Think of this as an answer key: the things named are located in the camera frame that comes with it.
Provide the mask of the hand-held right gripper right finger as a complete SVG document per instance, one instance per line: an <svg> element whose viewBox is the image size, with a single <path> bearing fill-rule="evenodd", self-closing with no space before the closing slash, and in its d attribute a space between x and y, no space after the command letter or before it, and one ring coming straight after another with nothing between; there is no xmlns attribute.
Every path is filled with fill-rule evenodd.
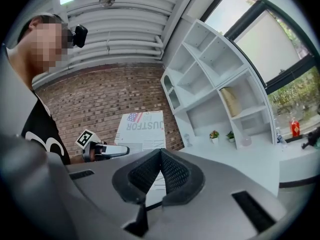
<svg viewBox="0 0 320 240"><path fill-rule="evenodd" d="M160 157L160 171L166 189L162 205L168 207L188 204L204 187L203 171L197 165L164 148L160 151Z"/></svg>

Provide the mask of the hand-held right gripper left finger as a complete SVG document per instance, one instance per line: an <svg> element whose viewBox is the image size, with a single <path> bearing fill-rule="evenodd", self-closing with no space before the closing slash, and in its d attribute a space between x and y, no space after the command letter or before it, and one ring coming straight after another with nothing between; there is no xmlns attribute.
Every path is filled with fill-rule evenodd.
<svg viewBox="0 0 320 240"><path fill-rule="evenodd" d="M154 149L119 168L112 176L112 185L125 202L144 205L160 170L161 150Z"/></svg>

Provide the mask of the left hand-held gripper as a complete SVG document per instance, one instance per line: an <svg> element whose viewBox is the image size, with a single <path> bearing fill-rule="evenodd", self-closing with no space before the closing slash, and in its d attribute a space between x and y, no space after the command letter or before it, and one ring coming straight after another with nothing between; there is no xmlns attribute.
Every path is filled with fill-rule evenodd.
<svg viewBox="0 0 320 240"><path fill-rule="evenodd" d="M82 158L85 163L104 161L130 153L129 147L123 145L108 145L88 129L85 129L80 134L75 143L82 149Z"/></svg>

